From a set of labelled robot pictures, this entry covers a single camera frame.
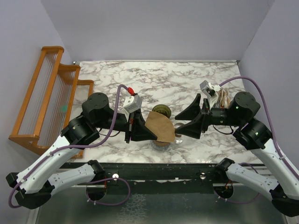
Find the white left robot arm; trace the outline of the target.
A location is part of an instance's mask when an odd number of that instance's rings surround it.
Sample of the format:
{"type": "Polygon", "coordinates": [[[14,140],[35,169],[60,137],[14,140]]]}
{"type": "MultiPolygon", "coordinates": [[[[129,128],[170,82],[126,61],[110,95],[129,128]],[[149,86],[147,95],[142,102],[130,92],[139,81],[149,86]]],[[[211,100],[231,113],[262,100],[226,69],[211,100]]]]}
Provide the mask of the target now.
{"type": "Polygon", "coordinates": [[[98,184],[107,176],[96,160],[63,173],[57,170],[71,157],[100,137],[99,129],[125,133],[125,141],[156,140],[145,126],[141,113],[142,99],[138,94],[125,98],[123,113],[109,107],[104,93],[94,93],[82,104],[82,113],[72,119],[57,140],[31,166],[19,173],[9,173],[7,183],[17,201],[16,208],[35,209],[44,205],[57,192],[73,185],[98,184]]]}

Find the brown wooden dripper collar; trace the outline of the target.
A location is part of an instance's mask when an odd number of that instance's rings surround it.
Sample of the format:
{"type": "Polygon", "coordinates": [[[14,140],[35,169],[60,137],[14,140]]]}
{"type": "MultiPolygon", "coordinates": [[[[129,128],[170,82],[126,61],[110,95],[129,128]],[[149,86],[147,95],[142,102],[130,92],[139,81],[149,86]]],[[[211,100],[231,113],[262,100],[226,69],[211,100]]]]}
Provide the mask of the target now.
{"type": "Polygon", "coordinates": [[[161,147],[164,147],[164,146],[167,146],[169,145],[170,143],[169,142],[162,142],[162,141],[157,141],[157,140],[154,140],[153,143],[157,146],[161,146],[161,147]]]}

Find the orange coffee filter box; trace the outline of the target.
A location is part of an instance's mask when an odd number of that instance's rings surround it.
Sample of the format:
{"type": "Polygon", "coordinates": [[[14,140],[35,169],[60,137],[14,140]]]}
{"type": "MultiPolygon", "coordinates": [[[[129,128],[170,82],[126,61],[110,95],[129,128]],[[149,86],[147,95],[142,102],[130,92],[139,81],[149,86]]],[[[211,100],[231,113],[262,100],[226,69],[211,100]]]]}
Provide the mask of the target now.
{"type": "Polygon", "coordinates": [[[220,108],[228,108],[231,103],[231,97],[228,88],[221,88],[218,91],[218,105],[220,108]]]}

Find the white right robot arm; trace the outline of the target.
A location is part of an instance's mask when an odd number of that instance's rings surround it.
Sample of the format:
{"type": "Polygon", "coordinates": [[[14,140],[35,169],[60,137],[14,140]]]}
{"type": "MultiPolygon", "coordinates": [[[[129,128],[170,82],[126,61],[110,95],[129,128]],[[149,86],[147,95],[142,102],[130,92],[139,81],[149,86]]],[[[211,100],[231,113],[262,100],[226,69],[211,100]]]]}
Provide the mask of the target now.
{"type": "Polygon", "coordinates": [[[259,158],[272,173],[266,178],[250,171],[229,158],[224,158],[215,167],[215,179],[219,182],[232,180],[255,190],[268,198],[273,206],[288,217],[299,214],[298,170],[275,148],[274,135],[261,121],[255,119],[260,104],[249,92],[241,91],[234,96],[228,108],[210,107],[207,99],[200,106],[201,95],[175,116],[176,120],[188,123],[175,133],[199,139],[211,125],[235,126],[236,140],[259,158]]]}

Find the clear glass carafe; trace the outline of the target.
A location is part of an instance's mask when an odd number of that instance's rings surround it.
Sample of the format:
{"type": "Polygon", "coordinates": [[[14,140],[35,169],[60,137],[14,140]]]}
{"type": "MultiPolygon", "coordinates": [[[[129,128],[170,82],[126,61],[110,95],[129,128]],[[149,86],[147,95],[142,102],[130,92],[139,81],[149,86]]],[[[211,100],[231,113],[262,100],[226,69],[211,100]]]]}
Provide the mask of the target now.
{"type": "Polygon", "coordinates": [[[154,149],[154,150],[156,150],[156,151],[159,151],[159,152],[165,152],[165,151],[168,151],[169,150],[169,148],[170,148],[170,144],[168,143],[168,144],[163,144],[163,145],[157,145],[156,144],[156,142],[151,142],[151,146],[152,146],[152,148],[154,149]]]}

